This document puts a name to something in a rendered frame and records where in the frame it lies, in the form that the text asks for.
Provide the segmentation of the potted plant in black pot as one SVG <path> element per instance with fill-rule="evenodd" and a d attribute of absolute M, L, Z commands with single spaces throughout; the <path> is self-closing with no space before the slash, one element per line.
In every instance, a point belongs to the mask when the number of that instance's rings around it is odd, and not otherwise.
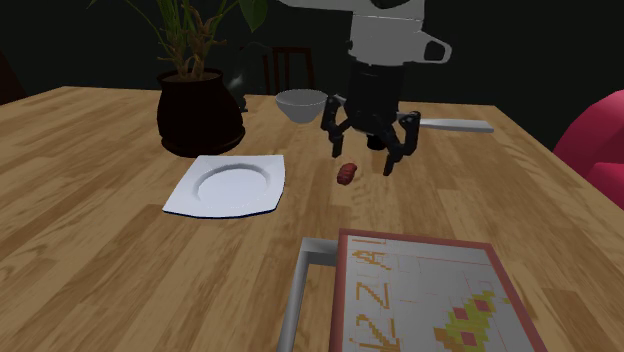
<path fill-rule="evenodd" d="M 157 76 L 161 94 L 157 127 L 162 146 L 171 153 L 195 158 L 219 155 L 237 146 L 245 135 L 241 108 L 226 87 L 223 72 L 205 66 L 214 46 L 225 45 L 216 34 L 222 18 L 239 8 L 251 31 L 267 15 L 267 0 L 222 0 L 217 13 L 203 19 L 190 0 L 155 0 L 162 28 L 155 28 L 174 69 Z"/>

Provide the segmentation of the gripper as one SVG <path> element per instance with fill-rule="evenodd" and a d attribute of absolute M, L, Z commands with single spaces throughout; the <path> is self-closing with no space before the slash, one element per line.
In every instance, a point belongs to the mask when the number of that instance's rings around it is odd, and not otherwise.
<path fill-rule="evenodd" d="M 403 156 L 410 156 L 417 148 L 421 114 L 412 111 L 400 114 L 399 125 L 405 130 L 401 143 L 391 125 L 396 120 L 398 101 L 403 87 L 405 67 L 381 66 L 353 60 L 347 89 L 347 99 L 339 95 L 328 96 L 321 120 L 321 129 L 328 133 L 332 143 L 332 157 L 342 153 L 344 132 L 351 126 L 368 135 L 381 131 L 388 155 L 385 161 L 384 176 L 389 176 L 393 166 Z M 347 118 L 336 123 L 338 109 L 346 103 Z"/>

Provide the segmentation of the wooden table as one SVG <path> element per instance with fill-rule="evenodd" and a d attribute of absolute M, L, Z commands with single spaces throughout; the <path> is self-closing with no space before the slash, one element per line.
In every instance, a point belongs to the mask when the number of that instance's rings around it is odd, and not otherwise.
<path fill-rule="evenodd" d="M 481 119 L 385 157 L 252 96 L 239 155 L 280 154 L 271 213 L 162 208 L 189 161 L 164 150 L 155 91 L 61 87 L 0 106 L 0 352 L 275 352 L 300 243 L 343 228 L 492 244 L 549 352 L 624 352 L 624 210 L 493 106 L 402 104 Z"/>

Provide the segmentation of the white square plate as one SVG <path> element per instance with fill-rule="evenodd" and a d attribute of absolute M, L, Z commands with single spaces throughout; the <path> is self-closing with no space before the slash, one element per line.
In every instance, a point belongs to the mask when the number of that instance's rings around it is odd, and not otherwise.
<path fill-rule="evenodd" d="M 239 218 L 275 210 L 285 185 L 282 155 L 199 156 L 163 206 L 195 218 Z"/>

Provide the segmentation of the dark wooden chair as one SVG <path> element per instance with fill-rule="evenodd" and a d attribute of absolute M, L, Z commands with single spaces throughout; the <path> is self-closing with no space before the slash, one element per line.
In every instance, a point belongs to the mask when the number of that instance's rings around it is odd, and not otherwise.
<path fill-rule="evenodd" d="M 262 55 L 265 92 L 274 95 L 282 91 L 281 84 L 289 90 L 291 88 L 291 60 L 290 56 L 302 55 L 305 61 L 307 82 L 310 89 L 316 88 L 315 72 L 312 60 L 312 50 L 307 47 L 270 47 Z"/>

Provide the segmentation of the white bowl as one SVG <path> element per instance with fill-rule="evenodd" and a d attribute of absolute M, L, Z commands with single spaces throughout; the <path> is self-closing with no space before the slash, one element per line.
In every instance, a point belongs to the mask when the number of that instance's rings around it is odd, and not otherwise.
<path fill-rule="evenodd" d="M 314 89 L 290 89 L 276 95 L 278 108 L 292 122 L 307 124 L 323 110 L 328 95 Z"/>

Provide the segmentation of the small red-brown sausage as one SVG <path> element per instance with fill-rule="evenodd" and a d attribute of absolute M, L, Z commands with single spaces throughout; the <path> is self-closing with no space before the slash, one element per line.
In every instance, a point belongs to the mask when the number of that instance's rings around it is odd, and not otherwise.
<path fill-rule="evenodd" d="M 348 185 L 350 184 L 357 171 L 358 167 L 355 163 L 346 163 L 343 164 L 336 176 L 337 183 L 340 185 Z"/>

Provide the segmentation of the grey tray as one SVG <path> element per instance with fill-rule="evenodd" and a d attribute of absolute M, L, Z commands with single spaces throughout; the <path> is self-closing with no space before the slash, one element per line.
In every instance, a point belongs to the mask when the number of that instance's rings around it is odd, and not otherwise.
<path fill-rule="evenodd" d="M 276 352 L 292 352 L 295 344 L 308 267 L 336 265 L 337 240 L 304 237 L 299 249 Z"/>

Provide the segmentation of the grey table knife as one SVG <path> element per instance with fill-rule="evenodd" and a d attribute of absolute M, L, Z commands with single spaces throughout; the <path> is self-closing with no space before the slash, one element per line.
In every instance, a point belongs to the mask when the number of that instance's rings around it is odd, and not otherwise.
<path fill-rule="evenodd" d="M 482 120 L 420 118 L 420 126 L 446 131 L 492 133 L 494 128 Z"/>

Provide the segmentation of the red-edged printed flat box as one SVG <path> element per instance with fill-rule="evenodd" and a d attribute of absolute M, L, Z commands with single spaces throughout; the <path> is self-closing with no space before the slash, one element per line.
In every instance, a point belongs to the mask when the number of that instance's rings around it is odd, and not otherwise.
<path fill-rule="evenodd" d="M 342 229 L 329 352 L 548 352 L 489 243 Z"/>

